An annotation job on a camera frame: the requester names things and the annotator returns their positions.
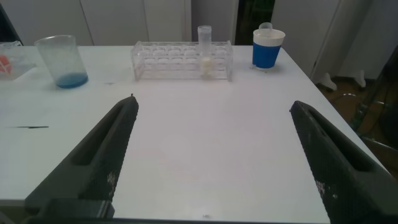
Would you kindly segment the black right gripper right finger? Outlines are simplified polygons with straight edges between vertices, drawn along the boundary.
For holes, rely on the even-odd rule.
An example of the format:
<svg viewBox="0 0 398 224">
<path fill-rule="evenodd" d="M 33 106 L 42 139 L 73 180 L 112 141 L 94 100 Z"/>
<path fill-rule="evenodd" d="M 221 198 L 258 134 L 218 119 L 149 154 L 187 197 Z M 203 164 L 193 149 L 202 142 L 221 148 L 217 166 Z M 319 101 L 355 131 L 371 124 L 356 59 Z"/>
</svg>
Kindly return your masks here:
<svg viewBox="0 0 398 224">
<path fill-rule="evenodd" d="M 397 181 L 315 108 L 290 109 L 331 223 L 397 224 Z"/>
</svg>

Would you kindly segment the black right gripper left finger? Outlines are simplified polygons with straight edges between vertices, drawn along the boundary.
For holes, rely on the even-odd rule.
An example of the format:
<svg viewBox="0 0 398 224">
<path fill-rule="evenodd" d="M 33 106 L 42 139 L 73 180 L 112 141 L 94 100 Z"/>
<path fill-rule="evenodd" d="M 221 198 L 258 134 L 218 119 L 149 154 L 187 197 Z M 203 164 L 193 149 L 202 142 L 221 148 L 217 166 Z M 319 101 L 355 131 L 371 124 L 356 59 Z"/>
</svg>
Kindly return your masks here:
<svg viewBox="0 0 398 224">
<path fill-rule="evenodd" d="M 58 198 L 111 201 L 138 110 L 132 95 L 117 102 L 27 196 L 25 209 L 36 213 Z"/>
</svg>

